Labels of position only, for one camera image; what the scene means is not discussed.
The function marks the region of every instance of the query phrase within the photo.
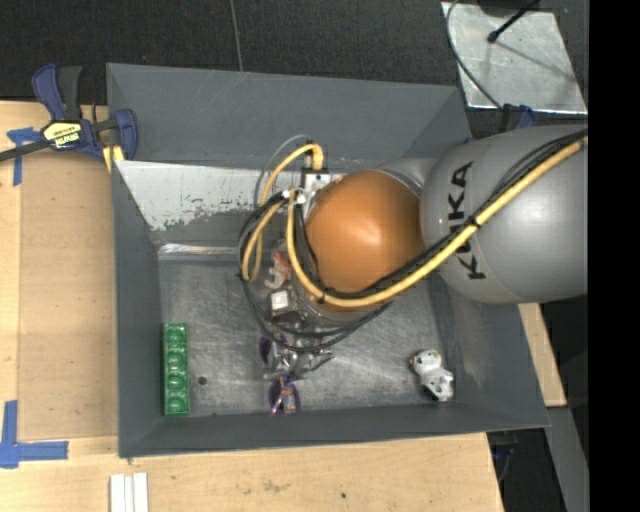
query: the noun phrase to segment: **wooden table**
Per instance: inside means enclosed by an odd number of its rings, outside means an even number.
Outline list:
[[[0,101],[0,150],[48,120]],[[67,439],[69,458],[0,469],[0,510],[106,511],[109,476],[137,472],[151,512],[503,510],[484,434],[120,459],[106,168],[44,150],[23,172],[0,164],[0,402],[18,399],[20,441]],[[545,403],[566,405],[540,308],[520,309]]]

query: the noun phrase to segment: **clamp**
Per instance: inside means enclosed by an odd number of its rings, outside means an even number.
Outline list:
[[[112,117],[99,123],[82,118],[77,101],[81,66],[58,67],[47,64],[33,75],[31,85],[39,103],[49,111],[51,122],[40,130],[42,139],[0,153],[0,162],[50,148],[73,151],[105,162],[105,144],[99,133],[118,128],[118,144],[128,160],[138,147],[138,130],[133,111],[116,110]]]

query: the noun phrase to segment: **black floor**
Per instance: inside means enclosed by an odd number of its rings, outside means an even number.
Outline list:
[[[519,8],[530,2],[480,3]],[[541,0],[539,6],[556,15],[588,106],[589,1]],[[32,100],[31,75],[50,62],[83,66],[79,100],[97,104],[107,102],[107,62],[459,85],[434,0],[85,0],[2,7],[0,99]],[[468,118],[477,138],[497,133],[502,121],[497,111],[470,110]],[[544,304],[543,311],[588,460],[587,297]],[[508,512],[564,512],[543,431],[491,440],[500,445]]]

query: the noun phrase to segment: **green block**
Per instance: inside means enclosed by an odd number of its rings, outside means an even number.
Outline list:
[[[191,411],[187,324],[180,322],[164,324],[162,355],[164,415],[185,416]]]

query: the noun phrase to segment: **bin floor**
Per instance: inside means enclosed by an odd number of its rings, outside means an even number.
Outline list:
[[[232,261],[160,259],[163,322],[186,322],[192,416],[268,410],[260,331]],[[296,381],[305,410],[406,405],[425,400],[408,367],[419,350],[442,350],[429,282],[336,344],[336,357]]]

